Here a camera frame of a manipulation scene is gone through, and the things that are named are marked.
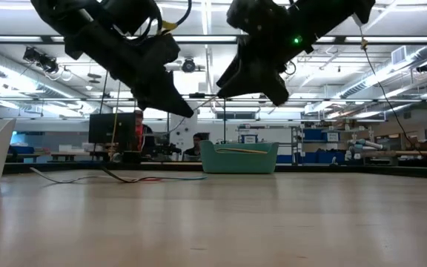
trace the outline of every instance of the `ceiling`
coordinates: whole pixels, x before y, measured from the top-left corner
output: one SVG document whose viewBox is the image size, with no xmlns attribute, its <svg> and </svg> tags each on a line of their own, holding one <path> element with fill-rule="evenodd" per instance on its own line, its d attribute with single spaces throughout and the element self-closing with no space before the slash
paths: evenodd
<svg viewBox="0 0 427 267">
<path fill-rule="evenodd" d="M 288 1 L 275 1 L 279 4 L 287 5 Z M 230 35 L 241 34 L 239 30 L 233 29 L 226 22 L 226 10 L 231 1 L 229 0 L 194 0 L 193 10 L 188 19 L 173 32 L 174 35 Z M 162 9 L 163 19 L 174 22 L 185 12 L 187 1 L 157 1 Z M 370 24 L 365 28 L 367 36 L 427 36 L 427 0 L 377 0 L 375 8 L 372 10 Z M 352 18 L 347 19 L 341 25 L 333 29 L 329 35 L 358 36 L 360 34 L 358 26 Z M 0 1 L 0 35 L 53 35 L 58 33 L 47 26 L 30 6 L 30 1 L 6 0 Z M 69 73 L 60 76 L 58 73 L 52 76 L 60 85 L 64 85 L 88 97 L 100 97 L 103 90 L 106 70 L 98 66 L 88 56 L 83 55 L 79 60 L 74 60 L 64 52 L 62 44 L 0 44 L 0 55 L 14 62 L 29 67 L 31 70 L 42 71 L 36 66 L 29 66 L 22 56 L 26 47 L 35 47 L 42 53 L 56 57 L 61 66 L 65 66 L 73 74 L 68 81 Z M 368 54 L 371 63 L 375 66 L 390 59 L 391 52 L 399 45 L 370 45 Z M 181 44 L 181 52 L 177 61 L 171 67 L 178 67 L 185 58 L 193 58 L 196 65 L 206 66 L 209 55 L 209 70 L 215 79 L 223 73 L 230 61 L 236 54 L 236 45 L 233 44 Z M 294 59 L 297 66 L 296 73 L 288 77 L 286 85 L 293 96 L 304 96 L 308 98 L 329 96 L 328 88 L 341 88 L 350 81 L 359 79 L 366 72 L 370 71 L 365 54 L 358 45 L 314 45 L 314 52 L 310 54 L 301 53 Z M 95 73 L 102 76 L 100 83 L 92 85 L 93 89 L 87 90 L 86 85 L 90 80 L 88 73 Z M 396 89 L 409 80 L 409 72 L 401 73 L 399 77 L 392 77 L 384 82 L 387 90 Z M 175 74 L 175 84 L 181 93 L 194 93 L 200 88 L 200 83 L 206 83 L 205 72 L 195 72 L 185 74 L 177 71 Z M 117 91 L 119 83 L 110 77 L 107 78 L 106 89 Z M 129 91 L 124 85 L 121 90 Z"/>
</svg>

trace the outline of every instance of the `person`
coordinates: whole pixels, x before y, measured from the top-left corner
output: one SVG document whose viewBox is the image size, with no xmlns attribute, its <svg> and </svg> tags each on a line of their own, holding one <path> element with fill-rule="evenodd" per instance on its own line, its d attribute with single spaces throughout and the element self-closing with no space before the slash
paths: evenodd
<svg viewBox="0 0 427 267">
<path fill-rule="evenodd" d="M 142 123 L 144 115 L 142 111 L 135 112 L 136 117 L 136 128 L 135 128 L 135 144 L 134 151 L 141 151 L 142 156 L 150 157 L 150 153 L 153 148 L 156 147 L 156 142 L 154 141 L 154 136 L 146 136 L 153 134 L 153 130 Z"/>
<path fill-rule="evenodd" d="M 193 135 L 193 148 L 189 148 L 184 152 L 184 155 L 188 156 L 200 156 L 200 141 L 202 141 L 202 135 L 196 133 Z"/>
</svg>

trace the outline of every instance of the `teal plastic basket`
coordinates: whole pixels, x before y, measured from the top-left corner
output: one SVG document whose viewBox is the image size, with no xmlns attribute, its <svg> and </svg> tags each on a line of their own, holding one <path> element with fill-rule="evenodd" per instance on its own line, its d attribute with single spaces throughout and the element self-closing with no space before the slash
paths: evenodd
<svg viewBox="0 0 427 267">
<path fill-rule="evenodd" d="M 200 142 L 202 167 L 209 174 L 271 174 L 276 167 L 279 143 L 259 144 L 221 144 L 210 141 Z M 221 148 L 265 151 L 266 154 L 253 154 L 236 151 L 221 151 Z"/>
</svg>

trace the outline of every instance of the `computer monitor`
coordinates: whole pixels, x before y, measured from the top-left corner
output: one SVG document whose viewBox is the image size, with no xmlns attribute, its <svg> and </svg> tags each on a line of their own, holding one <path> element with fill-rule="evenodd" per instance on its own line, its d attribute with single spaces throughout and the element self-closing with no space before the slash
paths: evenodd
<svg viewBox="0 0 427 267">
<path fill-rule="evenodd" d="M 88 142 L 90 143 L 111 143 L 113 138 L 113 127 L 115 114 L 93 114 L 90 115 L 90 125 L 88 131 Z M 116 133 L 114 142 L 119 143 L 119 147 L 125 150 L 129 143 L 135 141 L 136 117 L 134 113 L 119 113 L 116 118 Z"/>
</svg>

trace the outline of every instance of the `wooden floor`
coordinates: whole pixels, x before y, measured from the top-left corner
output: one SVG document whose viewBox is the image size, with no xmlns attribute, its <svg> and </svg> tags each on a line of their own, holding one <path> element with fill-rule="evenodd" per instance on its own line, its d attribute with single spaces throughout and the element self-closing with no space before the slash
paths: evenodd
<svg viewBox="0 0 427 267">
<path fill-rule="evenodd" d="M 53 185 L 32 174 L 4 177 L 0 266 L 427 267 L 427 179 L 210 175 Z"/>
</svg>

